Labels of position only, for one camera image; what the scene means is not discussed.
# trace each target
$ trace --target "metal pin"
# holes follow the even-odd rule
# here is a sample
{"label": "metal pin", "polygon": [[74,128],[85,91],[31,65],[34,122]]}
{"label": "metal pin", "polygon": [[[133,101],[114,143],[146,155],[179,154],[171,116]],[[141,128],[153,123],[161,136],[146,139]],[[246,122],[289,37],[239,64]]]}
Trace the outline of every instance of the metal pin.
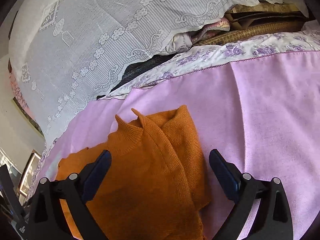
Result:
{"label": "metal pin", "polygon": [[74,180],[76,178],[78,178],[78,174],[76,174],[76,173],[72,173],[69,175],[69,179],[71,179],[71,180]]}
{"label": "metal pin", "polygon": [[48,181],[47,178],[42,178],[42,179],[40,180],[40,183],[41,183],[41,184],[44,184],[44,183],[46,183],[47,181]]}
{"label": "metal pin", "polygon": [[280,184],[281,180],[279,178],[274,178],[273,182],[276,183],[276,184]]}
{"label": "metal pin", "polygon": [[251,175],[250,175],[249,173],[244,173],[244,174],[242,175],[242,177],[243,177],[244,179],[246,179],[246,180],[251,179]]}

